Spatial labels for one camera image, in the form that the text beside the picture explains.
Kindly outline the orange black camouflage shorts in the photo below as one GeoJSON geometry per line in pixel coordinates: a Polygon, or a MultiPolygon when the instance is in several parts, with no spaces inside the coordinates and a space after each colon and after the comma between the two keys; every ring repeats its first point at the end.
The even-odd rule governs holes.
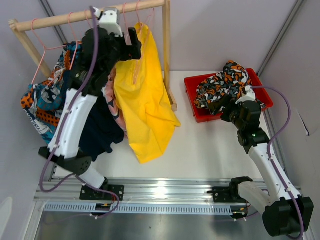
{"type": "MultiPolygon", "coordinates": [[[[230,96],[237,101],[245,91],[245,86],[253,88],[248,71],[239,63],[229,60],[222,71],[198,84],[193,103],[198,109],[209,110],[209,104],[220,100],[223,96],[230,96]]],[[[236,108],[242,107],[243,104],[244,102],[236,104],[236,108]]]]}

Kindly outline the pink hanger of camouflage shorts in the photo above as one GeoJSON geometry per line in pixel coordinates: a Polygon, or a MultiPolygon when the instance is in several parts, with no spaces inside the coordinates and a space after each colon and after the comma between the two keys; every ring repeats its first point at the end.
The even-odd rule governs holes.
{"type": "Polygon", "coordinates": [[[148,25],[148,29],[152,32],[153,27],[154,27],[155,13],[156,13],[155,8],[152,8],[150,10],[149,14],[147,15],[146,19],[144,21],[141,21],[141,18],[140,18],[140,3],[141,2],[142,2],[142,0],[138,0],[136,3],[136,7],[135,7],[139,27],[142,29],[143,23],[145,23],[148,25]]]}

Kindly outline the yellow shorts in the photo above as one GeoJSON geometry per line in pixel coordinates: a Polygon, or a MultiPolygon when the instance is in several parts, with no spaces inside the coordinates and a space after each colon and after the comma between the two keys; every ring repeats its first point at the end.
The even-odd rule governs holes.
{"type": "Polygon", "coordinates": [[[142,44],[141,59],[117,63],[114,93],[128,144],[144,164],[165,153],[181,123],[172,110],[152,31],[144,23],[136,23],[134,28],[142,44]]]}

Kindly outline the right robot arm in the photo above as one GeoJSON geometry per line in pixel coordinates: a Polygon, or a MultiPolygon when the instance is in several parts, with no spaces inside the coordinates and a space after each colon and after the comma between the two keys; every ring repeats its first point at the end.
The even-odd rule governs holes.
{"type": "Polygon", "coordinates": [[[237,128],[239,144],[257,166],[267,191],[249,177],[231,180],[228,196],[234,202],[248,201],[262,216],[272,237],[301,239],[308,229],[314,204],[293,186],[271,151],[271,140],[260,127],[261,105],[255,98],[236,100],[228,95],[208,105],[211,113],[222,112],[221,120],[237,128]]]}

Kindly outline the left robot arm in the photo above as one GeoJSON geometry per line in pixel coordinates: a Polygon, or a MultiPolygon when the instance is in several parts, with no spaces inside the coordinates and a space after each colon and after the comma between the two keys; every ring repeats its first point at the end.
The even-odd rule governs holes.
{"type": "Polygon", "coordinates": [[[134,27],[128,29],[130,44],[102,27],[88,30],[82,38],[81,52],[67,81],[65,102],[58,127],[39,155],[78,177],[91,188],[97,200],[108,196],[108,180],[92,166],[92,158],[80,149],[80,140],[90,112],[112,69],[119,61],[139,60],[142,43],[134,27]]]}

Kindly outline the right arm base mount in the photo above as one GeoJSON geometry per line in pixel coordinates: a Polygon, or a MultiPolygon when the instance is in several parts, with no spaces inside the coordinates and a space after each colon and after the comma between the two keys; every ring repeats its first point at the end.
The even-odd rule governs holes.
{"type": "Polygon", "coordinates": [[[253,180],[248,176],[232,178],[229,185],[226,187],[214,186],[206,193],[212,195],[215,203],[241,203],[244,204],[247,201],[240,197],[238,186],[244,182],[252,182],[253,180]]]}

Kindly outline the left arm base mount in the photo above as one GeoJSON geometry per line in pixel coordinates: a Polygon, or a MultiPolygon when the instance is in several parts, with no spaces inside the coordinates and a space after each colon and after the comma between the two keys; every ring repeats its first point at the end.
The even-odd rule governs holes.
{"type": "MultiPolygon", "coordinates": [[[[118,184],[110,184],[108,185],[107,191],[116,194],[120,201],[123,200],[125,193],[125,186],[118,184]]],[[[82,186],[80,191],[80,200],[88,200],[88,201],[116,201],[117,198],[112,194],[93,190],[88,186],[82,186]]]]}

